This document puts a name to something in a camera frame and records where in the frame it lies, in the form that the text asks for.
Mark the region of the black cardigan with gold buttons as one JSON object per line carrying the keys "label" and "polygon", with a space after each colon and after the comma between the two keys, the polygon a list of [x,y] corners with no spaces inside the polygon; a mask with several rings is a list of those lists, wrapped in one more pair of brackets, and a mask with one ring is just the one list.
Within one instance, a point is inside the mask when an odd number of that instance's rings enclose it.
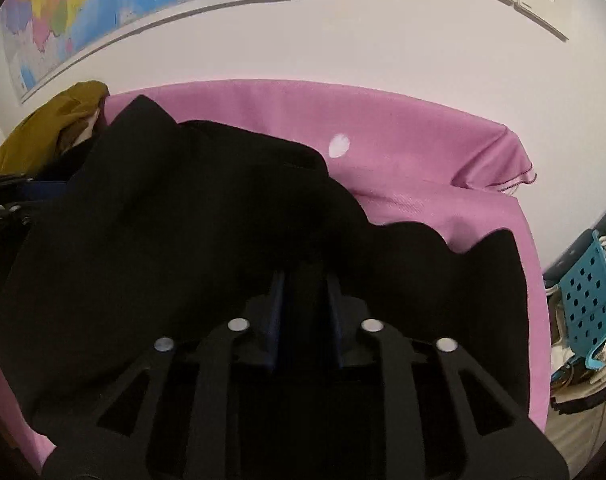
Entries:
{"label": "black cardigan with gold buttons", "polygon": [[332,288],[411,340],[455,340],[528,412],[512,232],[454,252],[430,226],[376,226],[310,148],[143,97],[64,183],[0,247],[0,367],[55,447],[154,344],[198,347],[275,281],[280,478],[335,475]]}

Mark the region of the mustard yellow garment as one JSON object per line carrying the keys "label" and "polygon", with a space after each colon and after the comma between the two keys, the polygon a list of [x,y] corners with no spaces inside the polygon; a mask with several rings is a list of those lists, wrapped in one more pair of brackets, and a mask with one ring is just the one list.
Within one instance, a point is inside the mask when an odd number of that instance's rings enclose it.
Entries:
{"label": "mustard yellow garment", "polygon": [[108,87],[90,80],[58,93],[18,124],[0,146],[0,176],[34,176],[94,134],[109,96]]}

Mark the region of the teal perforated plastic basket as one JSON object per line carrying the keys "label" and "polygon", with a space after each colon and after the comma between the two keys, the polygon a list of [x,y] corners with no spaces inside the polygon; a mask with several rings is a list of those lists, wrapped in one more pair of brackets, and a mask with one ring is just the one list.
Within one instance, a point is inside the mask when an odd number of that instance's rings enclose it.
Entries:
{"label": "teal perforated plastic basket", "polygon": [[569,347],[589,370],[601,370],[596,359],[606,341],[606,254],[598,232],[576,263],[561,278],[559,289]]}

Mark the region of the pink bed sheet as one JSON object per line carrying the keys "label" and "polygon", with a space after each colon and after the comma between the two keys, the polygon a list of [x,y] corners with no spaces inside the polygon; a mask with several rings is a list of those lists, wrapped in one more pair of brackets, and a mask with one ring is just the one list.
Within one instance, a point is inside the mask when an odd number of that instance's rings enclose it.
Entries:
{"label": "pink bed sheet", "polygon": [[[176,122],[205,119],[306,144],[323,154],[375,223],[415,220],[456,252],[498,228],[514,233],[528,291],[529,416],[545,430],[550,335],[543,278],[516,198],[503,192],[535,180],[516,133],[443,105],[366,88],[296,80],[215,80],[107,96],[109,124],[135,96]],[[0,368],[0,424],[27,463],[41,471],[54,445],[28,428]]]}

